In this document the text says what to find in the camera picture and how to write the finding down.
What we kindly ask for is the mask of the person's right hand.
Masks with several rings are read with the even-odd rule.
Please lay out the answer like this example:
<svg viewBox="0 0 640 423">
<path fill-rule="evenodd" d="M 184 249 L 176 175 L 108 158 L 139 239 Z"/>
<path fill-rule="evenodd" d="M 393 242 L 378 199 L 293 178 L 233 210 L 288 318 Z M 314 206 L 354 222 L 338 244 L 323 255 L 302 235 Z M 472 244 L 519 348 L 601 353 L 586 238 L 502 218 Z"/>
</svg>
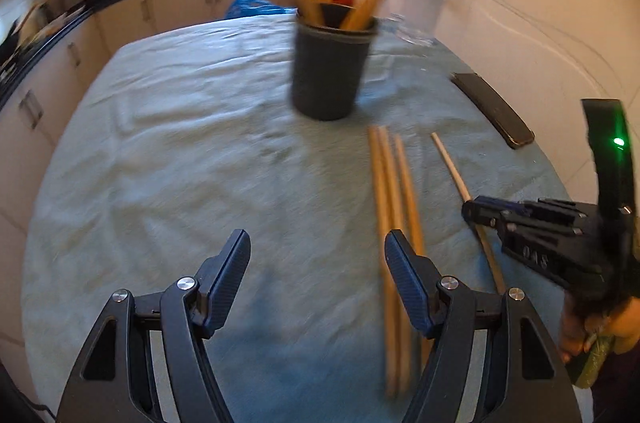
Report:
<svg viewBox="0 0 640 423">
<path fill-rule="evenodd" d="M 588 317 L 578 315 L 576 302 L 566 293 L 560 322 L 559 353 L 564 363 L 570 362 L 583 351 L 589 351 L 592 334 L 613 336 L 615 354 L 631 351 L 639 342 L 639 299 L 631 297 L 622 305 L 604 315 L 593 313 Z"/>
</svg>

